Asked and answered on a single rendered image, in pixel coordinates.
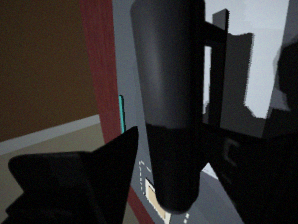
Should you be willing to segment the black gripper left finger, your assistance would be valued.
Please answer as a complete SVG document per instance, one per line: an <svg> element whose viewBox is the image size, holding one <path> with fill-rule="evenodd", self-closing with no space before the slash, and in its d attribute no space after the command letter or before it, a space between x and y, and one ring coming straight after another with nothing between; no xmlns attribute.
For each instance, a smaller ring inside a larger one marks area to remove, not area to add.
<svg viewBox="0 0 298 224"><path fill-rule="evenodd" d="M92 152L17 155L9 160L8 168L24 192L79 187L99 224L122 224L138 139L138 127L133 126Z"/></svg>

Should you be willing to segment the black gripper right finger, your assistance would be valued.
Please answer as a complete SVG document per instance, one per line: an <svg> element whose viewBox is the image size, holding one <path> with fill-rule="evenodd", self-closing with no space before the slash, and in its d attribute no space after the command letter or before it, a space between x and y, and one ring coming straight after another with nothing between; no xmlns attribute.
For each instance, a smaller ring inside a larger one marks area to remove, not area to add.
<svg viewBox="0 0 298 224"><path fill-rule="evenodd" d="M202 124L201 151L244 224L271 221L298 165L298 133L262 139Z"/></svg>

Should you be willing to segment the white square tile with dark center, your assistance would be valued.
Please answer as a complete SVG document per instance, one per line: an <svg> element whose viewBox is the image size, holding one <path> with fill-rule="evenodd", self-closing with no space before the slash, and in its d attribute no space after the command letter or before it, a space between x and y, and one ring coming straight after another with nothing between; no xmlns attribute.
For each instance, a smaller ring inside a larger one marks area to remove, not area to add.
<svg viewBox="0 0 298 224"><path fill-rule="evenodd" d="M158 204L156 200L156 195L155 195L155 188L154 185L151 183L151 181L146 177L145 178L145 183L146 183L146 197L150 201L150 203L155 207L159 215L162 216L163 221L165 224L170 224L171 221L171 215L165 212L161 206Z"/></svg>

